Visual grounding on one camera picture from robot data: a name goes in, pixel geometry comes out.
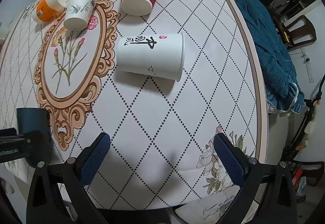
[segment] diamond dotted pattern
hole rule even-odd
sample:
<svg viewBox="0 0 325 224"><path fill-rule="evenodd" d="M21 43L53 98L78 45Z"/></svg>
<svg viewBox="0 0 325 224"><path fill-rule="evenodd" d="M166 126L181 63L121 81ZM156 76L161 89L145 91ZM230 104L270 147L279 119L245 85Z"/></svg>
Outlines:
<svg viewBox="0 0 325 224"><path fill-rule="evenodd" d="M256 149L254 84L231 10L225 0L157 0L149 15L134 17L121 10L120 0L111 1L121 14L118 40L140 34L184 34L181 81L120 72L116 66L101 79L93 112L82 129L74 130L70 148L61 151L52 137L53 161L78 156L105 131L112 147L86 188L97 207L153 209L203 198L204 168L197 169L196 164L219 124L226 135L243 134L248 154ZM38 106L32 74L49 27L36 25L28 14L9 36L0 74L1 129L17 128L16 108ZM6 167L30 182L32 172L25 160L14 165Z"/></svg>

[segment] white cup with bamboo print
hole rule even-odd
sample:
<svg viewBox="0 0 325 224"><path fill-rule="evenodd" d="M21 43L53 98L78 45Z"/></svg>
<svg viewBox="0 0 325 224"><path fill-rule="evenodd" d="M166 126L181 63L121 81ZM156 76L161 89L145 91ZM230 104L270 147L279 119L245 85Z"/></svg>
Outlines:
<svg viewBox="0 0 325 224"><path fill-rule="evenodd" d="M68 30L83 30L87 27L98 0L69 0L64 26Z"/></svg>
<svg viewBox="0 0 325 224"><path fill-rule="evenodd" d="M117 51L117 67L132 72L180 81L185 58L182 33L123 37Z"/></svg>

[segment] white tablecloth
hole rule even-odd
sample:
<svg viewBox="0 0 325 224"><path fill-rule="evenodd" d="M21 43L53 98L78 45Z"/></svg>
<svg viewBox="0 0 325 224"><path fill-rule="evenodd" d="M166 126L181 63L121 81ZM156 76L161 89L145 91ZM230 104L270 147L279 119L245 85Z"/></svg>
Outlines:
<svg viewBox="0 0 325 224"><path fill-rule="evenodd" d="M264 84L234 1L157 0L143 17L125 14L120 2L99 0L87 30L72 35L64 13L40 26L30 16L37 2L23 12L0 54L1 128L17 127L18 107L48 109L53 163L77 157L108 133L111 149L87 188L94 204L107 209L174 206L231 186L213 151L216 131L264 162ZM180 32L186 41L180 82L119 71L119 38ZM58 63L69 63L61 77ZM30 183L33 169L24 159L5 166Z"/></svg>

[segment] screw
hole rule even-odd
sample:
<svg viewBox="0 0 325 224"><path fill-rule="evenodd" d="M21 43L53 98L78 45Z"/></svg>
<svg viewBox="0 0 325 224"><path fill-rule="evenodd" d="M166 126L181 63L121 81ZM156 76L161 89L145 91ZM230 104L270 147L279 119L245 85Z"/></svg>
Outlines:
<svg viewBox="0 0 325 224"><path fill-rule="evenodd" d="M44 165L45 165L45 162L39 162L39 163L37 164L37 167L42 168Z"/></svg>
<svg viewBox="0 0 325 224"><path fill-rule="evenodd" d="M251 164L257 164L257 160L256 160L256 158L254 158L254 157L249 158L248 161L249 161Z"/></svg>
<svg viewBox="0 0 325 224"><path fill-rule="evenodd" d="M284 161L279 162L280 166L283 168L287 167L287 164Z"/></svg>
<svg viewBox="0 0 325 224"><path fill-rule="evenodd" d="M74 157L70 157L69 159L67 159L68 164L73 164L75 161L76 161L76 158L74 158Z"/></svg>

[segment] table edge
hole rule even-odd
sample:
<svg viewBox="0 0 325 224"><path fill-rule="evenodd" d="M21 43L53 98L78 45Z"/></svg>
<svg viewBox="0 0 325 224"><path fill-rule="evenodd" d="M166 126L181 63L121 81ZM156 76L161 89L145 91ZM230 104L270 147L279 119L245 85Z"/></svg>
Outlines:
<svg viewBox="0 0 325 224"><path fill-rule="evenodd" d="M0 65L0 74L1 74L1 70L2 70L2 66L3 66L3 61L4 61L4 58L5 58L5 55L7 53L7 49L8 49L8 46L9 46L9 43L14 35L14 32L19 24L19 21L21 20L22 18L22 15L24 14L26 8L20 13L20 15L16 18L16 20L14 21L14 23L12 23L12 26L9 30L9 34L7 36L7 39L5 40L3 46L2 46L2 49L0 51L0 61L1 61L1 65Z"/></svg>
<svg viewBox="0 0 325 224"><path fill-rule="evenodd" d="M257 139L255 157L259 162L264 163L266 160L266 150L268 143L268 109L264 88L264 79L261 66L258 60L257 52L250 31L245 23L244 17L241 14L234 0L226 0L242 35L245 48L247 51L251 72L253 76L255 98L256 98L256 115L257 115Z"/></svg>

